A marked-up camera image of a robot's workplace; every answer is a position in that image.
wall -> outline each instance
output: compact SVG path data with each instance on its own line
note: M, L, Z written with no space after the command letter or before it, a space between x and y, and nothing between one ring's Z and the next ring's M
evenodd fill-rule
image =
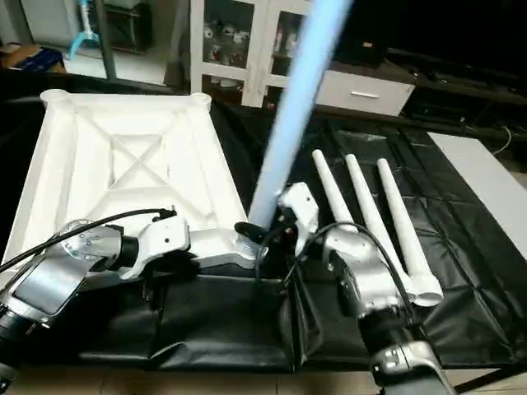
M31 44L24 13L17 0L0 0L0 40L4 44Z
M77 0L21 0L37 44L68 48L80 30Z

blue object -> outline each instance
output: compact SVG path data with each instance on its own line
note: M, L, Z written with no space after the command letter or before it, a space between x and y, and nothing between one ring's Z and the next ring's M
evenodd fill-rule
M75 36L75 39L72 42L72 46L69 49L70 59L73 59L73 56L75 55L75 53L77 53L82 42L85 40L93 40L97 43L100 41L99 35L97 33L91 33L91 38L88 38L88 34L84 31L77 33L77 35Z
M319 85L353 0L315 0L304 20L293 58L289 84L263 159L250 206L249 222L269 229L278 196L286 184L300 147Z
M90 26L88 0L79 0L79 6L81 8L82 25L84 27L84 31L81 31L75 36L75 39L72 42L72 46L69 49L70 59L73 59L75 53L77 53L83 41L92 40L96 43L100 42L99 35L94 33Z

black cable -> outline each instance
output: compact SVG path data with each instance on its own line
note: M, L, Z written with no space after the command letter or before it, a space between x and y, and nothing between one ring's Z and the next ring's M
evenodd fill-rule
M51 239L44 241L42 244L39 244L33 247L32 249L28 249L24 253L16 255L14 258L5 262L3 265L0 265L0 273L5 272L7 269L15 266L17 263L23 261L24 259L31 257L33 255L36 255L38 253L41 253L46 248L52 245L55 245L57 243L60 243L61 241L64 241L65 239L69 239L70 237L78 235L82 232L86 232L87 230L96 228L97 226L101 226L108 222L119 220L121 218L125 218L126 216L138 216L141 214L160 214L161 217L168 217L168 216L173 216L175 212L171 210L166 210L165 208L144 208L142 210L131 210L131 211L122 212L120 214L115 214L114 216L107 216L106 218L102 218L101 220L93 221L89 224L79 226L78 228L72 231L69 231L63 235L56 235L52 237Z
M382 253L383 257L385 258L386 264L388 265L389 274L394 279L395 286L397 287L397 291L401 295L401 299L403 300L405 309L408 311L408 314L410 314L410 316L412 316L412 305L411 305L411 302L410 302L410 298L408 297L408 294L407 294L406 290L404 289L403 282L401 281L401 277L399 277L399 274L397 273L397 270L395 270L394 263L390 259L390 257L388 255L388 253L386 252L385 248L380 243L380 241L375 237L375 235L373 235L365 226L356 224L355 222L352 222L352 221L334 222L332 224L326 225L325 227L320 229L318 232L316 232L313 235L313 237L307 243L305 243L304 248L301 250L301 252L298 254L298 256L293 261L293 264L291 265L291 268L289 269L289 272L283 278L283 280L282 280L282 290L284 290L287 287L287 284L291 280L291 276L295 272L296 268L298 267L298 265L300 265L300 263L303 262L303 258L305 257L309 247L316 240L318 240L321 237L325 236L330 230L332 230L333 228L336 228L337 226L341 226L341 225L355 226L360 232L362 232L363 234L367 235L368 237L370 237L371 240L373 240L373 242L376 244L377 248Z
M259 285L261 282L261 276L260 276L260 265L262 264L262 261L264 260L264 250L269 246L269 243L280 235L281 233L285 232L286 229L291 227L290 225L281 222L280 225L278 225L275 229L270 230L262 239L262 242L260 243L260 247L258 248L258 252L256 253L256 259L254 260L254 278L256 279L256 284Z

drawer handle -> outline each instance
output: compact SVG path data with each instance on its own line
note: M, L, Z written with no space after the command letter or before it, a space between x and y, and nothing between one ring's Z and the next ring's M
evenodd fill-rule
M378 95L373 95L371 93L357 92L357 91L351 91L350 95L366 97L367 99L379 99Z

cabinet drawer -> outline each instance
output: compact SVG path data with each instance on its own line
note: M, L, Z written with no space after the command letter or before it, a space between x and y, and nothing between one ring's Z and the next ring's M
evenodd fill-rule
M413 85L409 84L327 71L316 102L343 109L399 115L412 91Z

